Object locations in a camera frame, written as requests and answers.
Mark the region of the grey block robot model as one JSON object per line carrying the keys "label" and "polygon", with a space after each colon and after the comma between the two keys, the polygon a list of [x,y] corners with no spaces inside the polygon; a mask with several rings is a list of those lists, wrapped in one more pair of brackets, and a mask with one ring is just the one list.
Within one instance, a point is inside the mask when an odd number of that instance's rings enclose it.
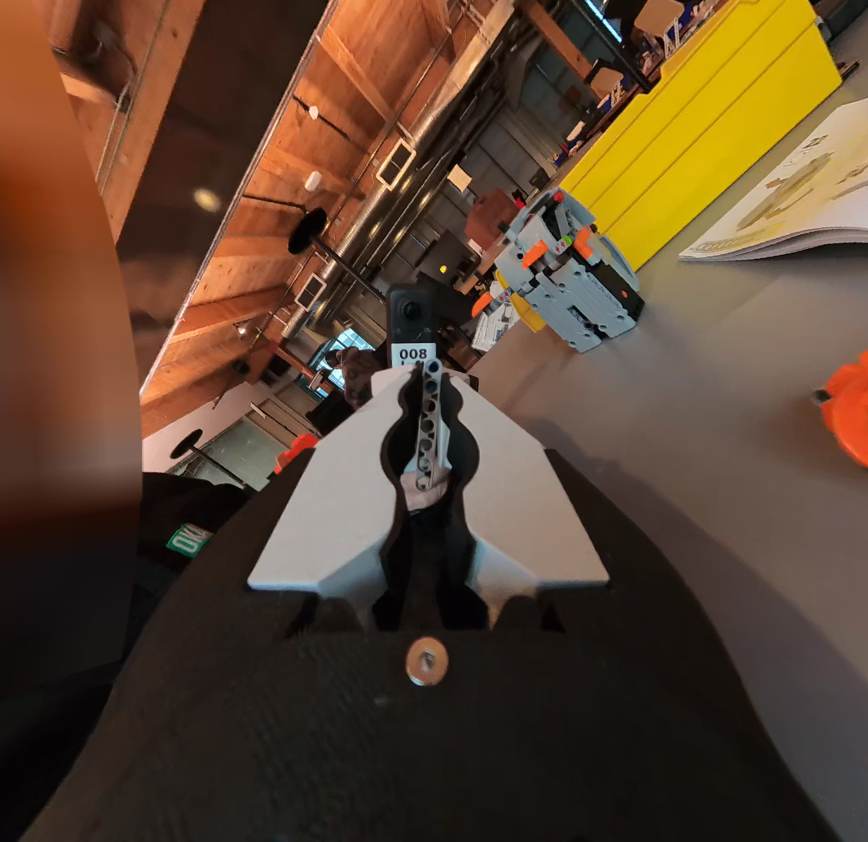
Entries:
{"label": "grey block robot model", "polygon": [[490,287],[472,317],[511,305],[579,353],[631,331],[645,307],[638,277],[592,212],[555,186],[521,209],[496,246]]}

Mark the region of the open white instruction booklet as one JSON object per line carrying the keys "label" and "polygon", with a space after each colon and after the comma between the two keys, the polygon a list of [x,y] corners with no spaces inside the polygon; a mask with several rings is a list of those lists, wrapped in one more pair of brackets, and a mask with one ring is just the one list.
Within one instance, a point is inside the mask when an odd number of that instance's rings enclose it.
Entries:
{"label": "open white instruction booklet", "polygon": [[867,99],[860,99],[830,114],[679,260],[756,261],[866,242]]}

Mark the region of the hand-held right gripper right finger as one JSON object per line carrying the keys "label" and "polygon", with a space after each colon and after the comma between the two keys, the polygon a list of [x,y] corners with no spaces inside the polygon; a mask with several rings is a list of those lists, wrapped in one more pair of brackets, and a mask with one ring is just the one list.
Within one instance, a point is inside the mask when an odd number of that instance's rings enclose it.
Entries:
{"label": "hand-held right gripper right finger", "polygon": [[488,620],[516,597],[607,587],[609,573],[545,447],[461,379],[443,385],[443,418],[458,526],[470,538],[455,572]]}

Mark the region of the orange traffic cone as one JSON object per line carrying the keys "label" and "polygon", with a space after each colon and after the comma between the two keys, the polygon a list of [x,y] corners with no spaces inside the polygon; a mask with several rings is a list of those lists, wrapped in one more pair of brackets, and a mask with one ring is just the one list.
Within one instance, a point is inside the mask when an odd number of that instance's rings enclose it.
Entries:
{"label": "orange traffic cone", "polygon": [[313,433],[297,435],[288,449],[280,452],[275,458],[274,474],[279,475],[282,470],[300,456],[303,452],[314,449],[320,441],[320,437]]}

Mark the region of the orange wheel beam assembly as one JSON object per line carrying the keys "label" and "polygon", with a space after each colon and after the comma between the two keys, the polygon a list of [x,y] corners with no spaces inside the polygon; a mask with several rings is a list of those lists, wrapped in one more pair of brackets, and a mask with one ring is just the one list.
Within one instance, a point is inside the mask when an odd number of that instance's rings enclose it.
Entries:
{"label": "orange wheel beam assembly", "polygon": [[812,394],[841,451],[867,467],[867,352],[842,365]]}

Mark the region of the yellow plastic bin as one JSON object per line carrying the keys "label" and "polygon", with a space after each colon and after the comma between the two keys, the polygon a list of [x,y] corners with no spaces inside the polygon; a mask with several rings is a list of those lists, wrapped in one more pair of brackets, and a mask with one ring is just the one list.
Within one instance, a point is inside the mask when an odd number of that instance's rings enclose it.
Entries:
{"label": "yellow plastic bin", "polygon": [[723,0],[564,186],[640,268],[841,83],[809,0]]}

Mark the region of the white printed leaflet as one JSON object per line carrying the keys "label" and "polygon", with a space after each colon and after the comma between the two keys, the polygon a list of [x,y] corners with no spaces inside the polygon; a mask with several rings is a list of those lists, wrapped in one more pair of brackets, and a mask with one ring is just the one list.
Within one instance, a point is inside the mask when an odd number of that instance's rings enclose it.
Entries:
{"label": "white printed leaflet", "polygon": [[512,305],[512,295],[510,287],[495,280],[473,305],[472,318],[476,321],[473,350],[488,352],[518,322],[519,315]]}

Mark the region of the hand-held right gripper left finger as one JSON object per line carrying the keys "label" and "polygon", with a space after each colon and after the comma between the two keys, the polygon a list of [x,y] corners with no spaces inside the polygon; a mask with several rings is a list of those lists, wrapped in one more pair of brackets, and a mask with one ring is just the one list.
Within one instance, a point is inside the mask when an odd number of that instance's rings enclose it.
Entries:
{"label": "hand-held right gripper left finger", "polygon": [[257,592],[296,591],[345,601],[367,631],[390,631],[394,616],[383,554],[400,529],[400,477],[413,455],[413,409],[366,403],[312,450],[247,577]]}

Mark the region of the black pole stand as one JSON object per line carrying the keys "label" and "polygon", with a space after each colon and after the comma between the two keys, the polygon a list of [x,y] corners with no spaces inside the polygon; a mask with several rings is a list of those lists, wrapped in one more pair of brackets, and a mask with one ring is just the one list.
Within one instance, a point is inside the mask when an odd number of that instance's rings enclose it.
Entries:
{"label": "black pole stand", "polygon": [[171,459],[177,461],[181,457],[185,457],[186,455],[192,453],[196,457],[200,457],[201,459],[203,459],[207,464],[211,465],[211,467],[214,467],[215,469],[220,471],[223,475],[225,475],[226,477],[231,479],[233,482],[235,482],[237,485],[239,485],[242,489],[255,491],[255,488],[252,487],[249,483],[247,483],[241,477],[236,475],[232,470],[230,470],[229,468],[225,467],[223,464],[216,461],[214,458],[212,458],[210,455],[208,455],[204,450],[202,450],[198,446],[198,444],[201,440],[202,434],[203,434],[202,429],[196,429],[196,430],[193,430],[192,432],[190,432],[189,435],[186,435],[184,438],[182,438],[179,441],[179,443],[170,451]]}
{"label": "black pole stand", "polygon": [[355,272],[331,246],[322,240],[321,236],[324,233],[327,221],[328,213],[323,207],[315,207],[309,211],[305,211],[304,216],[298,221],[298,224],[288,238],[288,251],[291,254],[299,254],[310,248],[314,248],[324,260],[330,261],[339,267],[359,287],[373,295],[381,305],[387,305],[383,294]]}

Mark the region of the grey holed beam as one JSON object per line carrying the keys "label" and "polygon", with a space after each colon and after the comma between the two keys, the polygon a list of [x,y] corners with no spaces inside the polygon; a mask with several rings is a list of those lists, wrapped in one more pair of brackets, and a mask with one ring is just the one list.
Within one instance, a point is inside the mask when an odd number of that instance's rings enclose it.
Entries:
{"label": "grey holed beam", "polygon": [[426,373],[426,365],[432,360],[439,359],[428,358],[421,363],[422,399],[414,454],[418,489],[429,488],[432,470],[436,466],[449,468],[446,456],[449,429],[443,422],[441,413],[443,365],[439,360],[442,372],[431,377]]}

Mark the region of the silver air duct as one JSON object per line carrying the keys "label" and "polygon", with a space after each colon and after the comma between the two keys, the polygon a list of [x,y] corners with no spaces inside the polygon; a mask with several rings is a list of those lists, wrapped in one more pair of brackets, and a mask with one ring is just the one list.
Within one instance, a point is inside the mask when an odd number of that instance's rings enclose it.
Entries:
{"label": "silver air duct", "polygon": [[335,284],[361,276],[362,267],[390,236],[398,218],[398,205],[408,202],[410,191],[418,189],[439,169],[444,155],[437,155],[435,150],[443,144],[443,135],[458,126],[455,111],[472,109],[483,89],[491,85],[505,55],[507,38],[517,31],[520,1],[496,1],[482,27],[426,102],[410,128],[409,143],[416,156],[408,165],[409,173],[392,190],[371,191],[334,250],[317,251],[323,263],[316,275],[325,281],[328,300],[334,294]]}

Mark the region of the black monitor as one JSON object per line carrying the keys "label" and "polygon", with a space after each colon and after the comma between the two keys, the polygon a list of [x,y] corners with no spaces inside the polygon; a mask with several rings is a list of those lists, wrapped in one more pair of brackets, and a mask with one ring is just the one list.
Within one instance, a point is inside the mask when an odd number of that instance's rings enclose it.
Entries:
{"label": "black monitor", "polygon": [[464,243],[450,230],[431,243],[416,267],[417,278],[422,275],[442,284],[453,286],[461,276],[465,252]]}

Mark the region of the brown paper bag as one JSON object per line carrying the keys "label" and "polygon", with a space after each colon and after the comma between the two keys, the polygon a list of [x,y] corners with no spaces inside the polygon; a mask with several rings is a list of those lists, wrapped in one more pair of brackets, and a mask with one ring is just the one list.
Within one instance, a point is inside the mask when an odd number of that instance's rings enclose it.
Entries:
{"label": "brown paper bag", "polygon": [[515,199],[503,189],[495,188],[479,195],[465,224],[465,234],[482,251],[488,250],[509,228],[519,213]]}

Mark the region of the grey desk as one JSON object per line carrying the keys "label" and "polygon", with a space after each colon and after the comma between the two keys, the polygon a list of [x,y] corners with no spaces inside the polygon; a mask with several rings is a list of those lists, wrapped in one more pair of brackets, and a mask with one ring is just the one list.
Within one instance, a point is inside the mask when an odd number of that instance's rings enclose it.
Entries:
{"label": "grey desk", "polygon": [[585,355],[516,326],[480,391],[648,534],[710,615],[765,727],[843,840],[866,840],[866,470],[811,395],[866,350],[866,249],[686,264],[680,252],[822,120],[860,68],[645,264],[634,331]]}

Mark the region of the person's left hand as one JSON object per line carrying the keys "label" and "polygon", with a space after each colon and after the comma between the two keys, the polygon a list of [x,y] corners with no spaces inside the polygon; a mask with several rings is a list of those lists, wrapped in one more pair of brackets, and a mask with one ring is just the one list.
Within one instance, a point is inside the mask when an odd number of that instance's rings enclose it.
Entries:
{"label": "person's left hand", "polygon": [[436,466],[432,470],[430,486],[427,489],[418,489],[417,473],[415,470],[401,475],[400,482],[403,489],[407,511],[416,513],[433,507],[444,498],[450,487],[451,471],[444,466]]}

